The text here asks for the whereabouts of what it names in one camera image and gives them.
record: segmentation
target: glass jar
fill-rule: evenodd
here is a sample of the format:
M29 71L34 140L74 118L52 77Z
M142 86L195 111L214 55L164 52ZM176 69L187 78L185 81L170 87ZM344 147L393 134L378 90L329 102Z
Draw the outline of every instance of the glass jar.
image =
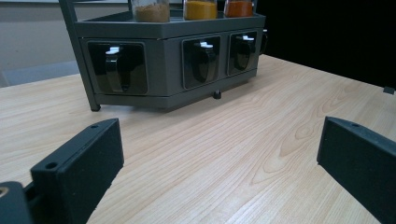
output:
M251 0L227 0L224 6L224 16L251 17L253 16L253 4Z
M132 11L136 21L168 22L169 0L132 0Z
M184 20L214 20L218 17L217 0L184 0Z

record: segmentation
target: gray wall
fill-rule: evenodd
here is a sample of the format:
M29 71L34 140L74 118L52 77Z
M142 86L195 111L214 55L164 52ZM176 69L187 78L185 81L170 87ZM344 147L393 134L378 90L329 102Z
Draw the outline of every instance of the gray wall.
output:
M126 4L81 4L80 19L127 10ZM0 71L74 61L58 3L0 2Z

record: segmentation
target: spice rack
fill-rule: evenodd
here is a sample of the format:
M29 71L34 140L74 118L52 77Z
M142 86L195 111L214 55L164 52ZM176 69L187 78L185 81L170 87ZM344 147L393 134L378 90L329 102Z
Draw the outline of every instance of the spice rack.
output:
M92 111L100 105L169 108L213 93L220 98L220 91L256 76L263 15L218 12L215 20L184 21L182 10L171 10L169 22L135 22L129 1L125 12L79 21L76 2L60 5ZM246 42L242 56L231 52L239 40ZM241 71L231 65L238 57Z

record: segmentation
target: wooden table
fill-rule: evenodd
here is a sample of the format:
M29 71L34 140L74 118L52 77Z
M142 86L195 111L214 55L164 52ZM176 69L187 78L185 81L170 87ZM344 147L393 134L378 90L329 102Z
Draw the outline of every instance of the wooden table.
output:
M261 56L258 75L173 111L103 105L80 76L0 89L0 182L119 118L125 163L90 223L376 223L316 158L325 116L396 140L396 96Z

